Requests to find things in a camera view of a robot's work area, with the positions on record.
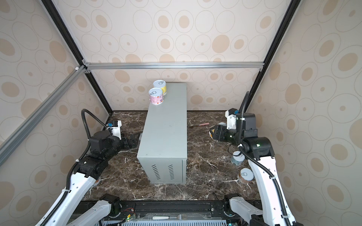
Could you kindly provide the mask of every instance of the pink can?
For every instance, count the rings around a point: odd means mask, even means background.
[[[160,88],[152,88],[148,91],[150,101],[153,105],[160,105],[163,103],[163,91]]]

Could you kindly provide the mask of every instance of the marble countertop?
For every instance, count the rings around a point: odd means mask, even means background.
[[[189,124],[209,122],[207,126],[187,129],[188,161],[186,184],[151,184],[137,160],[138,148],[121,151],[109,161],[101,175],[100,183],[91,188],[83,200],[98,200],[105,193],[119,196],[121,200],[214,200],[231,193],[240,193],[246,200],[259,200],[258,188],[253,179],[249,184],[237,180],[238,171],[250,168],[246,160],[241,166],[230,162],[228,143],[210,138],[209,127],[226,122],[224,112],[187,112]],[[111,120],[122,121],[122,132],[128,136],[141,132],[146,111],[114,112]]]

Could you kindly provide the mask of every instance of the can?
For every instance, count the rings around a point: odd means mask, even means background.
[[[163,102],[163,91],[160,88],[152,88],[148,91],[150,101],[153,105],[160,105]]]
[[[233,156],[231,157],[231,163],[234,164],[235,166],[239,166],[243,163],[245,156],[243,154],[240,154],[240,151],[234,151],[234,153],[232,154]]]
[[[237,178],[241,183],[248,184],[254,178],[254,174],[250,169],[243,168],[239,171]]]
[[[167,94],[166,82],[163,80],[156,80],[153,82],[153,87],[160,88],[163,91],[163,95]]]

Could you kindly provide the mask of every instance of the patterned wallpaper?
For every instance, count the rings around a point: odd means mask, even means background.
[[[38,2],[0,1],[0,145],[76,65]]]
[[[70,167],[87,146],[83,108],[107,120],[87,78],[80,76],[0,167],[0,226],[33,226],[56,200]],[[91,135],[102,129],[86,118]]]
[[[263,61],[290,1],[54,2],[88,62],[117,63]],[[189,110],[226,110],[240,105],[240,97],[250,89],[256,72],[257,69],[95,71],[113,110],[146,109],[153,78],[187,82]],[[117,79],[123,75],[130,79]]]
[[[54,0],[88,62],[263,61],[289,0]]]
[[[306,226],[361,225],[362,1],[306,0],[249,111]]]
[[[148,91],[158,79],[187,83],[188,110],[227,110],[231,107],[239,109],[259,69],[128,69],[93,72],[113,110],[147,110],[150,104]]]

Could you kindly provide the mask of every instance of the ventilation slot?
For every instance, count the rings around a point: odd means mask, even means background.
[[[123,223],[122,226],[227,226],[227,223],[226,220],[130,221]]]
[[[173,180],[175,178],[175,175],[173,174],[173,165],[168,166],[168,172],[170,173],[171,180]]]
[[[157,180],[161,179],[160,174],[159,174],[158,169],[157,169],[157,166],[153,165],[152,169],[153,169],[153,172],[155,173],[156,179]]]

